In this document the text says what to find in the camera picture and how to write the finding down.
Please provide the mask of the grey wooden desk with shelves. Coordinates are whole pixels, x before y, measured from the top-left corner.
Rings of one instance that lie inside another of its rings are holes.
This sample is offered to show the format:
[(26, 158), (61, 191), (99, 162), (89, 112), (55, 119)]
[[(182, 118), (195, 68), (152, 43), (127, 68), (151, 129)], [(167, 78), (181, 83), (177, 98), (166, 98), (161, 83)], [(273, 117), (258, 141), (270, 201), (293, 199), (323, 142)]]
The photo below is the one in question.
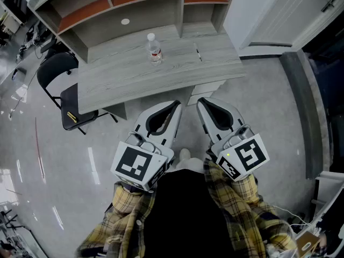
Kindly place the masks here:
[[(204, 83), (243, 77), (246, 72), (224, 29), (210, 22), (186, 23), (179, 35), (173, 25), (153, 29), (162, 63), (148, 59), (148, 31), (97, 45), (78, 69), (78, 110), (81, 114), (133, 99)], [(198, 58), (196, 43), (203, 59)]]

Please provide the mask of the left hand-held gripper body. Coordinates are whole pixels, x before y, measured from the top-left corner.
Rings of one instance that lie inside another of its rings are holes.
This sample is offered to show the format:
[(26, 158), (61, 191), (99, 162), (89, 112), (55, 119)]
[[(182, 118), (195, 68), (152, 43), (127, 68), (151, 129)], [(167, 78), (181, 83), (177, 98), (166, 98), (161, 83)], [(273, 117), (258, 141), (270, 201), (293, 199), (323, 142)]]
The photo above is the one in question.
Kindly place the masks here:
[(173, 163), (172, 143), (173, 139), (157, 142), (131, 132), (118, 144), (111, 172), (129, 186), (149, 191)]

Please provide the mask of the black wristband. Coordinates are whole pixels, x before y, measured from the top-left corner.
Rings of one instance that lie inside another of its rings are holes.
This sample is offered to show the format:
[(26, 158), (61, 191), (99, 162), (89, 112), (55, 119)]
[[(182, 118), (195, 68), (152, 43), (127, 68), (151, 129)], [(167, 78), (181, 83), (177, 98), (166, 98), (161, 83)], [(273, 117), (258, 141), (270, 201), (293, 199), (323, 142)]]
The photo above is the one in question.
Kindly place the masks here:
[(142, 194), (144, 192), (143, 190), (126, 183), (122, 183), (122, 187), (131, 194)]

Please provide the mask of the grey and orange shelf unit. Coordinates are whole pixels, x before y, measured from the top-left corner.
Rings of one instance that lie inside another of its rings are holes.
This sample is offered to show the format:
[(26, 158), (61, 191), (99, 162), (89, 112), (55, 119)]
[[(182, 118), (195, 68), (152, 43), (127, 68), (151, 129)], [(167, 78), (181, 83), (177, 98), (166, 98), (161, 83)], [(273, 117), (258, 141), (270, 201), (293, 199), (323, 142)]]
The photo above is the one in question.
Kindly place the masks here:
[[(89, 49), (131, 33), (186, 23), (222, 29), (232, 0), (29, 0), (30, 10), (84, 62)], [(121, 20), (130, 20), (122, 25)]]

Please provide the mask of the black folding chair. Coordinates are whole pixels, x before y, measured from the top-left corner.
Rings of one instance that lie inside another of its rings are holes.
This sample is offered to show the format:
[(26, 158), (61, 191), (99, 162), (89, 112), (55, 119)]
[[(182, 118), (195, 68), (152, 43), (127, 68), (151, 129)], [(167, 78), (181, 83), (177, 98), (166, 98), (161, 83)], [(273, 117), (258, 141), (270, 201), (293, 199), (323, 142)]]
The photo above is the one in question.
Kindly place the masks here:
[[(97, 118), (110, 115), (115, 123), (118, 119), (111, 113), (99, 114), (98, 110), (89, 113), (80, 114), (78, 111), (78, 84), (75, 83), (69, 88), (63, 90), (59, 96), (52, 96), (47, 87), (58, 76), (63, 73), (70, 73), (73, 69), (78, 68), (78, 60), (70, 52), (59, 52), (49, 58), (45, 59), (37, 70), (37, 80), (39, 85), (45, 91), (47, 96), (54, 102), (54, 104), (61, 111), (62, 126), (66, 131), (79, 130), (83, 135), (86, 133), (81, 129), (82, 126), (87, 125)], [(77, 118), (77, 123), (67, 116), (67, 112), (72, 113)]]

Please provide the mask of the slim white pen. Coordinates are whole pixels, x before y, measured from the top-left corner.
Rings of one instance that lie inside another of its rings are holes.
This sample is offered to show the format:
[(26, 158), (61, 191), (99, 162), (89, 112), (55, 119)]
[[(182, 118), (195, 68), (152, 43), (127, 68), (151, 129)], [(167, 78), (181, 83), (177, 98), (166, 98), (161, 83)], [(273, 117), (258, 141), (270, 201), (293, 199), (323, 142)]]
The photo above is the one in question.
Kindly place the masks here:
[(197, 52), (197, 55), (198, 55), (199, 60), (200, 60), (201, 62), (203, 62), (203, 59), (202, 59), (202, 57), (201, 57), (201, 55), (200, 55), (200, 53), (199, 53), (199, 50), (198, 50), (198, 47), (197, 47), (196, 43), (194, 42), (193, 45), (194, 45), (194, 47), (195, 47), (195, 50), (196, 50), (196, 52)]

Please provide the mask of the person's torso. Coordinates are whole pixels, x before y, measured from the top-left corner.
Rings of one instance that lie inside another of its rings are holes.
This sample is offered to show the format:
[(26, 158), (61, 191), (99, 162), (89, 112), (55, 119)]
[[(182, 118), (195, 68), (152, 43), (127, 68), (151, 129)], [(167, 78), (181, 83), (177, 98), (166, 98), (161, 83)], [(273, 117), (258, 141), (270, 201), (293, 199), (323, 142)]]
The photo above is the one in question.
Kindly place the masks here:
[(165, 174), (153, 207), (132, 231), (127, 258), (239, 258), (228, 231), (229, 214), (212, 199), (205, 177), (191, 170)]

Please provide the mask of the white cabinet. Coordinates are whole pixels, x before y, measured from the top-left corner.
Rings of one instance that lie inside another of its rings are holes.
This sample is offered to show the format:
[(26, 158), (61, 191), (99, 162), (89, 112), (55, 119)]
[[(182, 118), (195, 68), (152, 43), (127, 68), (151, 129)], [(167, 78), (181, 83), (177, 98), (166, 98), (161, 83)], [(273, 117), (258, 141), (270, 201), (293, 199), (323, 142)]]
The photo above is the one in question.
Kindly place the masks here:
[(315, 205), (312, 223), (321, 221), (321, 217), (333, 204), (344, 189), (344, 173), (322, 171), (316, 178), (316, 187), (311, 204)]

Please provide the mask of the person's left forearm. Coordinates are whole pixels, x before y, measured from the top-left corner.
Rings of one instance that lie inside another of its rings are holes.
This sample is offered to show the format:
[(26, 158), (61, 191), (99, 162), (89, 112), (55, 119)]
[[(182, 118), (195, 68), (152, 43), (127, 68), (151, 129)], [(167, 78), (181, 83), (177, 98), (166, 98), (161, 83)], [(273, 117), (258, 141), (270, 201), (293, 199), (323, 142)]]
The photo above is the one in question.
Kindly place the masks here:
[(121, 183), (114, 185), (112, 208), (79, 246), (79, 253), (95, 250), (106, 258), (143, 258), (145, 221), (156, 199), (156, 187), (149, 192), (130, 193)]

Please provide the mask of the clear plastic water bottle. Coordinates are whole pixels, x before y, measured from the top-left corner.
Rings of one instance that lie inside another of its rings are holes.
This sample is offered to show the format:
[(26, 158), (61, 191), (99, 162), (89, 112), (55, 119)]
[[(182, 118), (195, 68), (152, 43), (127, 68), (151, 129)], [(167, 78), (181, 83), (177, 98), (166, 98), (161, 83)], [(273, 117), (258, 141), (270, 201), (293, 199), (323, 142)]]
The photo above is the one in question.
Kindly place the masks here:
[(147, 34), (146, 51), (152, 65), (157, 66), (162, 63), (161, 45), (154, 33)]

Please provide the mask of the brown cardboard box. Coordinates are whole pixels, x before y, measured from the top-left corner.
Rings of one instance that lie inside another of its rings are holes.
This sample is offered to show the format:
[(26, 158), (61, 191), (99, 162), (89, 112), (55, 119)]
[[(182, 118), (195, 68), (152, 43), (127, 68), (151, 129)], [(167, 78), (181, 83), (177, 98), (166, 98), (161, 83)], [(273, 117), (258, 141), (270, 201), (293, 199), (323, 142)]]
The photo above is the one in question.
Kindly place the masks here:
[(320, 242), (320, 238), (306, 231), (296, 239), (299, 258), (310, 258)]

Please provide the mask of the black metal stand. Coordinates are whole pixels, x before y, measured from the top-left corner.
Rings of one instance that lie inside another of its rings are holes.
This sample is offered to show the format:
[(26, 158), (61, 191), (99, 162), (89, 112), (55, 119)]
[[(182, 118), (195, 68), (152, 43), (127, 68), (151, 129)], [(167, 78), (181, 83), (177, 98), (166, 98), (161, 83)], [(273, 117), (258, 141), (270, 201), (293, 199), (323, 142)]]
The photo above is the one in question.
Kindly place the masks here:
[(19, 221), (18, 215), (12, 209), (0, 211), (0, 226), (14, 231), (24, 227)]

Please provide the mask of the white door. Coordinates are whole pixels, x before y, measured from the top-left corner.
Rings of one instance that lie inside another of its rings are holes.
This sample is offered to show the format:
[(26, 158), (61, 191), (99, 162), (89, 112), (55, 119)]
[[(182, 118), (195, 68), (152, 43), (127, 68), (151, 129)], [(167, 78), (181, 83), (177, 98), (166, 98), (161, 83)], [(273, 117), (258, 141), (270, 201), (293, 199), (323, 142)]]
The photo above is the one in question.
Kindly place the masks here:
[(321, 9), (329, 0), (274, 0), (261, 20), (243, 42), (243, 49), (299, 49), (321, 32), (344, 10), (344, 0), (335, 0), (334, 8)]

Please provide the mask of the person's right forearm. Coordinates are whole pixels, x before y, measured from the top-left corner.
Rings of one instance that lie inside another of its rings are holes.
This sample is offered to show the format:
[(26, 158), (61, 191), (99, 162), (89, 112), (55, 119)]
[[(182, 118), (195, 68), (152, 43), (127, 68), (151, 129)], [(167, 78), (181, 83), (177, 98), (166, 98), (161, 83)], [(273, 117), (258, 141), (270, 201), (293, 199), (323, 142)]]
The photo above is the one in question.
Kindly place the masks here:
[(259, 195), (253, 174), (233, 182), (209, 159), (203, 166), (206, 186), (225, 218), (238, 258), (266, 258), (266, 245), (279, 252), (297, 249), (290, 226)]

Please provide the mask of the dark grey door sill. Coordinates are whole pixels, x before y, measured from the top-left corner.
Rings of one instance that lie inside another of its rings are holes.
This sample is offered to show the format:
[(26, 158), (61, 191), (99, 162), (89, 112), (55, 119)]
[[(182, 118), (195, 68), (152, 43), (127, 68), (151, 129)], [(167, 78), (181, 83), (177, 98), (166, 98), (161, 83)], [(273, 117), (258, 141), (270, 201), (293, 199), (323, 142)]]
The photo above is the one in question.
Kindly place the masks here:
[(312, 180), (323, 170), (323, 143), (316, 103), (298, 54), (285, 52), (279, 60), (296, 101), (304, 139), (306, 178)]

